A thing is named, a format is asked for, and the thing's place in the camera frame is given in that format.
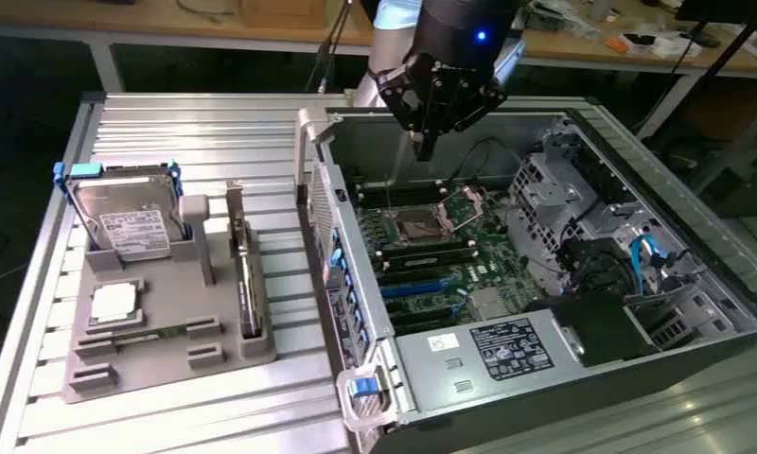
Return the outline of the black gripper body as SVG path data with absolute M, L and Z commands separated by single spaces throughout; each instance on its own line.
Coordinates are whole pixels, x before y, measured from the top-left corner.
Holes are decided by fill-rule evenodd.
M 432 0 L 421 3 L 412 54 L 489 73 L 524 1 Z

